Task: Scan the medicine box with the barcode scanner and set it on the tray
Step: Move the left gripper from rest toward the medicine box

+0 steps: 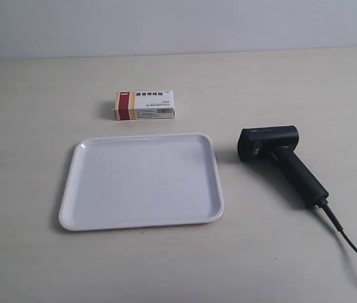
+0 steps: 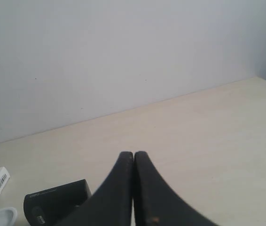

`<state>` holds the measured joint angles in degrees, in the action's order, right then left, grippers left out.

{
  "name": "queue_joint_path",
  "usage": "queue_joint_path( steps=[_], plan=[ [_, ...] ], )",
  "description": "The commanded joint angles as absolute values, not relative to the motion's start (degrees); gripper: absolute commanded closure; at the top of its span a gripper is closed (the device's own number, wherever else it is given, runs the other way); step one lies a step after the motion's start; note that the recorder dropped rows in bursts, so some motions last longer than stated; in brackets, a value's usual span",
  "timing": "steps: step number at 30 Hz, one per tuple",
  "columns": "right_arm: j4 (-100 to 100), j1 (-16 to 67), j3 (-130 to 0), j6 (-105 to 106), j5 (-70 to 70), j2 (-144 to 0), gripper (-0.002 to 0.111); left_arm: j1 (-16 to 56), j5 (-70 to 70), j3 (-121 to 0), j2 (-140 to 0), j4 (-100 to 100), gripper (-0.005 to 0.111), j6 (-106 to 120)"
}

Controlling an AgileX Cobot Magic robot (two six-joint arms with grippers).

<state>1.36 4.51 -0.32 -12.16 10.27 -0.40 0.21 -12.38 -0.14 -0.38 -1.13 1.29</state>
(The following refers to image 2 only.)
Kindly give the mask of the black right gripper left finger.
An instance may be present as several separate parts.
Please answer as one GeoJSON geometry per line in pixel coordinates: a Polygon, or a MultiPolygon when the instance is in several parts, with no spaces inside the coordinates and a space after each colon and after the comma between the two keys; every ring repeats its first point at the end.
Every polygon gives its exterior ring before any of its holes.
{"type": "Polygon", "coordinates": [[[121,152],[96,192],[60,226],[129,226],[132,214],[133,153],[121,152]]]}

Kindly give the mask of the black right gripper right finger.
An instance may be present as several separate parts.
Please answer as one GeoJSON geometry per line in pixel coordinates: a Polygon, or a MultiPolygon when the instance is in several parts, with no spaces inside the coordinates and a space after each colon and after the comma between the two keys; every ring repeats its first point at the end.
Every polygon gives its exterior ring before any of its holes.
{"type": "Polygon", "coordinates": [[[182,200],[145,151],[134,155],[134,218],[137,226],[213,226],[182,200]]]}

